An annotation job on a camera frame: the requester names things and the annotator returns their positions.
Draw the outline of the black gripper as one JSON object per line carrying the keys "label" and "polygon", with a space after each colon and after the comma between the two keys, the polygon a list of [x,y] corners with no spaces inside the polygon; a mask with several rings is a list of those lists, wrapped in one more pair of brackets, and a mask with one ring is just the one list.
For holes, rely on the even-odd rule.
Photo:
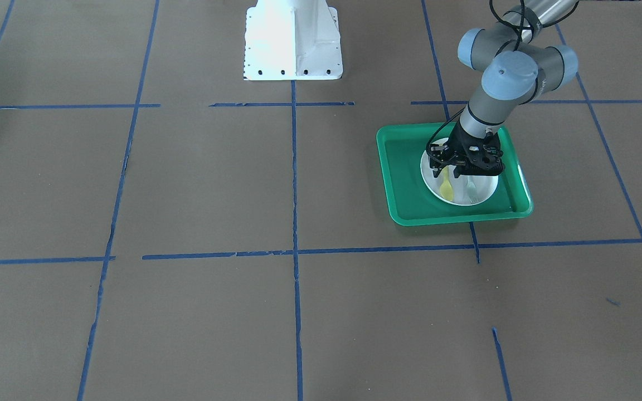
{"label": "black gripper", "polygon": [[467,168],[494,167],[494,130],[481,126],[476,135],[472,135],[461,123],[456,123],[444,143],[439,173],[447,173],[452,165],[456,179],[468,175]]}

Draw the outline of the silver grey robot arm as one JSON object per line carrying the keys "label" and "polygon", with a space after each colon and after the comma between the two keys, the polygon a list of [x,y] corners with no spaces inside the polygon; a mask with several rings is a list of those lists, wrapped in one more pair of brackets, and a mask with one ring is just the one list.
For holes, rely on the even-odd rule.
{"label": "silver grey robot arm", "polygon": [[578,7],[576,1],[521,1],[503,14],[494,14],[489,30],[467,31],[457,57],[481,71],[481,83],[456,114],[448,140],[428,140],[425,153],[434,177],[447,167],[453,175],[497,176],[504,170],[499,129],[515,107],[561,88],[578,73],[578,57],[566,46],[538,48],[533,39],[557,25]]}

